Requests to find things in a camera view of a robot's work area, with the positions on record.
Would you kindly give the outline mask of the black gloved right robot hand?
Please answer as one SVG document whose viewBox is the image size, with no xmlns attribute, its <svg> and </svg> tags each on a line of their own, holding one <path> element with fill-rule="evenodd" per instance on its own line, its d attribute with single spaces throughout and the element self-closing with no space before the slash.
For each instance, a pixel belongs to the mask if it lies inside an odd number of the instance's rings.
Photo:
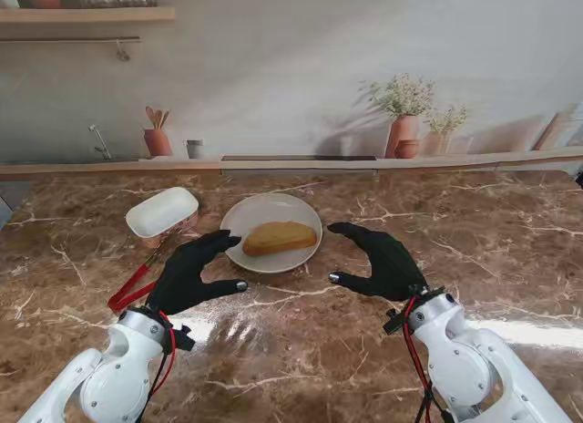
<svg viewBox="0 0 583 423">
<path fill-rule="evenodd" d="M 411 254 L 389 233 L 371 231 L 350 222 L 334 222 L 327 228 L 353 241 L 366 253 L 372 267 L 370 277 L 339 271 L 330 273 L 332 284 L 392 302 L 406 301 L 428 285 Z"/>
</svg>

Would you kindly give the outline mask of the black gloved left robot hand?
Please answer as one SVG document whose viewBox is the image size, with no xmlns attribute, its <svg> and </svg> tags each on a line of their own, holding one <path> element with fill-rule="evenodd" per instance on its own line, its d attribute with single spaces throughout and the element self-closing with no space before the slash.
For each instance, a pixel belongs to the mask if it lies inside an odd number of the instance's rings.
<svg viewBox="0 0 583 423">
<path fill-rule="evenodd" d="M 248 284 L 244 280 L 204 283 L 201 278 L 206 265 L 240 240 L 231 236 L 230 230 L 217 230 L 177 247 L 149 293 L 147 307 L 156 313 L 176 315 L 203 302 L 245 292 Z"/>
</svg>

